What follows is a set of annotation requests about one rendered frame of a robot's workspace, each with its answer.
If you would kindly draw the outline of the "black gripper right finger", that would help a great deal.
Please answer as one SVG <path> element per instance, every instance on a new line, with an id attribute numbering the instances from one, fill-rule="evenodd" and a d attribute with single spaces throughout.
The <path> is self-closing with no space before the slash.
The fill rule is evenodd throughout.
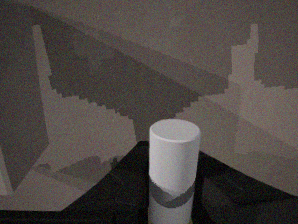
<path id="1" fill-rule="evenodd" d="M 198 153 L 193 224 L 298 224 L 298 196 Z"/>

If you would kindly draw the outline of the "grey cylinder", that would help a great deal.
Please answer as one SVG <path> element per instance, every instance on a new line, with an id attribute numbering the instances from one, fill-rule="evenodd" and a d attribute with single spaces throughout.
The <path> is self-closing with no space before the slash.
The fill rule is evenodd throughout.
<path id="1" fill-rule="evenodd" d="M 148 224 L 193 224 L 201 129 L 165 119 L 149 128 Z"/>

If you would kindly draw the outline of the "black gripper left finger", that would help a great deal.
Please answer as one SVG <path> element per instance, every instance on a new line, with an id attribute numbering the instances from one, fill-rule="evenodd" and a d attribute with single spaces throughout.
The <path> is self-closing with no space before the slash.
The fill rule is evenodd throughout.
<path id="1" fill-rule="evenodd" d="M 0 224 L 148 224 L 149 143 L 124 159 L 61 212 L 0 209 Z"/>

